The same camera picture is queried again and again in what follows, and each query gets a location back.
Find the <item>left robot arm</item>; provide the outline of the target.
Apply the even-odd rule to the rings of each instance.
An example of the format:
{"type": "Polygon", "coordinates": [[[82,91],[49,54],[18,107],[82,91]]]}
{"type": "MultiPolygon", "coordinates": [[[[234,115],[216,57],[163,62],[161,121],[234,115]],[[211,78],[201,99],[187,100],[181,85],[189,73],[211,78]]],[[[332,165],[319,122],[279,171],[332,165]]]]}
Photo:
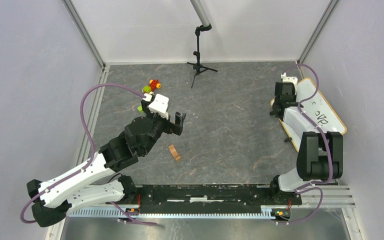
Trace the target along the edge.
{"type": "Polygon", "coordinates": [[[186,114],[179,112],[174,122],[158,113],[136,117],[85,162],[48,181],[29,181],[27,205],[31,207],[32,223],[44,228],[83,208],[118,201],[133,203],[138,190],[130,176],[121,175],[102,185],[93,183],[137,163],[162,134],[181,135],[185,118],[186,114]]]}

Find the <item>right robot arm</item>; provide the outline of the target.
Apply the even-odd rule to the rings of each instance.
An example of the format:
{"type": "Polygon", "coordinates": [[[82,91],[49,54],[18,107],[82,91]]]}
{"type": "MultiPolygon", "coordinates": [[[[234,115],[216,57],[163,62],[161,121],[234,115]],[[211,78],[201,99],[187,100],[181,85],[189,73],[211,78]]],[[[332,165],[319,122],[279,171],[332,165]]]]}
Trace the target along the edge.
{"type": "Polygon", "coordinates": [[[340,179],[347,128],[319,91],[318,81],[285,77],[274,88],[269,113],[279,119],[297,150],[296,166],[270,182],[269,199],[282,204],[289,193],[340,179]]]}

